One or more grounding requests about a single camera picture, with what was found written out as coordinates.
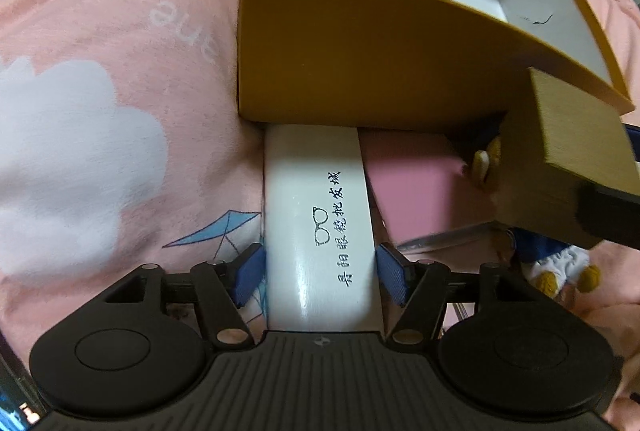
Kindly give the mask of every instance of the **white cloud pattern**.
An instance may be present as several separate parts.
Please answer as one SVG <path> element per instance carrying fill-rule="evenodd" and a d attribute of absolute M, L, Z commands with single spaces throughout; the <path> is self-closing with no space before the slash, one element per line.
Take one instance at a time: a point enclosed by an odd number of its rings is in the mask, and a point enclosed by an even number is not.
<path fill-rule="evenodd" d="M 157 195 L 167 161 L 161 124 L 118 106 L 97 62 L 35 75 L 0 60 L 0 271 L 28 284 L 98 270 L 124 209 Z"/>

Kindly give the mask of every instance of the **plush toy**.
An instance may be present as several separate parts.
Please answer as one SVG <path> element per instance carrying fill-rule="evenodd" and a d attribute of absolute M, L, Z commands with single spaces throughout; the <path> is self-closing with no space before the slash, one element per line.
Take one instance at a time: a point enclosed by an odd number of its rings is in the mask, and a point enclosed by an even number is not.
<path fill-rule="evenodd" d="M 486 150 L 476 151 L 470 169 L 471 181 L 493 193 L 498 188 L 499 164 L 500 137 L 495 137 Z M 583 293 L 593 291 L 600 284 L 600 269 L 590 264 L 587 251 L 575 245 L 517 227 L 505 228 L 502 236 L 494 237 L 494 242 L 498 254 L 503 259 L 514 255 L 527 281 L 549 297 L 555 298 L 567 283 Z"/>

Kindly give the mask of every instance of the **blue gripper pad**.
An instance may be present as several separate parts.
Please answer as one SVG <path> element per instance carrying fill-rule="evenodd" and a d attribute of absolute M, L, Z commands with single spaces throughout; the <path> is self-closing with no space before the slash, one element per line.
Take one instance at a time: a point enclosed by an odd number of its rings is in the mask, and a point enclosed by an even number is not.
<path fill-rule="evenodd" d="M 229 290 L 229 296 L 240 308 L 249 301 L 266 270 L 266 252 L 260 243 L 252 243 L 242 254 L 229 264 L 236 271 L 236 280 Z"/>
<path fill-rule="evenodd" d="M 404 306 L 415 281 L 414 265 L 389 243 L 381 243 L 376 249 L 376 268 L 391 299 Z"/>

